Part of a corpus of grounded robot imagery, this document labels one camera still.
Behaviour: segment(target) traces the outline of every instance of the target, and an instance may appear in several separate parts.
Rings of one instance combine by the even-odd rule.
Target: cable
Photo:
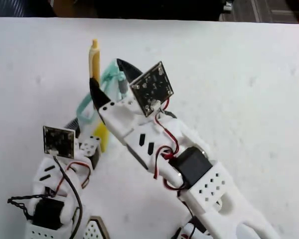
[[[189,206],[187,205],[187,203],[185,203],[185,202],[183,202],[183,201],[182,201],[182,203],[187,207],[187,209],[189,210],[189,213],[190,213],[190,215],[191,215],[191,218],[194,220],[194,215],[193,215],[193,213],[191,212],[191,210],[190,210]],[[191,234],[189,235],[188,239],[191,239],[192,236],[193,236],[194,233],[195,233],[196,226],[195,226],[194,224],[193,224],[193,226],[194,226],[194,228],[193,228]]]
[[[73,183],[72,183],[71,180],[69,179],[68,175],[66,175],[66,173],[64,172],[62,166],[60,165],[59,161],[57,160],[56,156],[53,156],[53,159],[54,159],[54,161],[56,162],[56,164],[59,166],[60,171],[61,171],[61,173],[62,173],[62,175],[63,175],[65,181],[67,181],[67,183],[69,184],[69,186],[70,186],[71,189],[73,190],[73,193],[74,193],[74,195],[75,195],[75,198],[76,198],[76,200],[78,201],[78,204],[79,204],[80,213],[79,213],[78,222],[76,223],[75,228],[74,228],[74,230],[73,230],[73,232],[72,232],[72,234],[71,234],[71,236],[70,236],[70,238],[69,238],[69,239],[74,239],[74,237],[75,237],[75,235],[76,235],[76,233],[77,233],[77,231],[78,231],[78,229],[79,229],[79,226],[80,226],[80,224],[81,224],[81,220],[82,220],[83,207],[82,207],[81,199],[80,199],[80,196],[79,196],[78,192],[76,191],[76,189],[75,189]]]
[[[160,126],[164,129],[164,131],[169,135],[169,137],[171,137],[171,139],[175,142],[175,144],[176,144],[176,149],[175,149],[175,151],[173,152],[173,154],[177,154],[178,151],[179,151],[179,144],[178,144],[178,141],[177,141],[176,137],[175,137],[175,136],[174,136],[174,135],[173,135],[167,128],[165,128],[165,127],[158,121],[158,119],[157,119],[158,114],[159,114],[159,112],[155,115],[154,120],[155,120],[155,122],[156,122],[158,125],[160,125]]]
[[[166,100],[166,104],[165,104],[165,106],[163,108],[163,111],[167,109],[168,105],[169,105],[169,98]]]
[[[28,209],[26,208],[25,204],[17,203],[17,202],[15,202],[15,200],[24,200],[24,199],[32,199],[32,198],[47,198],[48,196],[53,197],[53,196],[55,196],[55,194],[48,193],[48,194],[37,194],[37,195],[31,195],[31,196],[22,196],[22,197],[11,197],[8,199],[7,203],[10,203],[10,204],[22,209],[23,213],[25,215],[25,218],[27,220],[32,220],[33,216],[28,213]]]
[[[67,168],[66,168],[65,171],[69,170],[69,169],[71,168],[71,165],[72,165],[72,164],[78,164],[78,165],[87,167],[87,168],[89,169],[89,174],[88,174],[87,178],[84,180],[84,182],[83,182],[82,185],[81,185],[82,188],[85,188],[85,187],[88,185],[87,182],[89,181],[89,179],[90,179],[90,175],[91,175],[91,169],[90,169],[89,165],[86,164],[86,163],[83,163],[83,162],[71,162],[71,163],[67,166]],[[60,180],[58,186],[56,187],[55,193],[58,193],[58,191],[59,191],[59,189],[60,189],[60,186],[61,186],[63,180],[64,180],[64,177]]]

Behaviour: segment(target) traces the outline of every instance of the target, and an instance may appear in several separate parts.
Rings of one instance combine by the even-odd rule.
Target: yellow object
[[[93,39],[92,46],[89,52],[89,71],[90,78],[94,78],[100,83],[100,49],[98,46],[97,39]],[[97,136],[101,139],[101,151],[105,152],[108,141],[109,141],[109,131],[103,124],[100,122],[96,129],[93,132],[94,136]]]
[[[100,83],[100,49],[97,39],[93,39],[89,52],[90,78],[94,78]]]
[[[101,139],[101,151],[105,152],[109,142],[109,131],[103,122],[99,123],[99,125],[96,127],[95,131],[93,132],[93,136],[99,137]]]

